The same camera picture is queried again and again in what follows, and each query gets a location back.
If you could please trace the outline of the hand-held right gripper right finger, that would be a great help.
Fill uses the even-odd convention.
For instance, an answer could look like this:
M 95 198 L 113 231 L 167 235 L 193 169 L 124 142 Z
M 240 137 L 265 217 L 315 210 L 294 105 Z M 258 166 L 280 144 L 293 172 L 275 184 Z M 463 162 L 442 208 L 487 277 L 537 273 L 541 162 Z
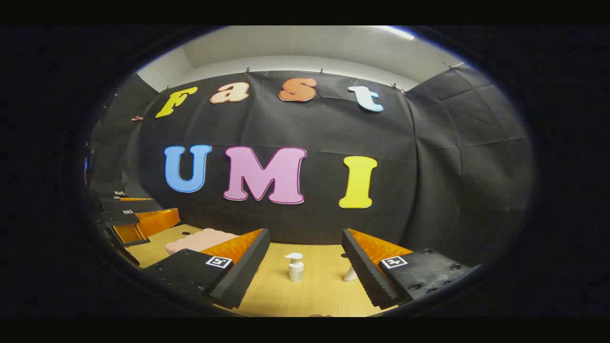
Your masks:
M 427 297 L 477 270 L 438 250 L 412 251 L 352 229 L 343 230 L 341 245 L 372 305 L 382 310 Z

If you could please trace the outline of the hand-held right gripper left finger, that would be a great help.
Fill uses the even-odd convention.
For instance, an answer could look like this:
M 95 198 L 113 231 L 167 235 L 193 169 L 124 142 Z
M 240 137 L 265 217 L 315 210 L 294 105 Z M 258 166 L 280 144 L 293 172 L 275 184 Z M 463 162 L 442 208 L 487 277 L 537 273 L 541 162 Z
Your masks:
M 183 248 L 143 272 L 181 297 L 238 308 L 269 245 L 268 229 L 259 229 L 200 252 Z

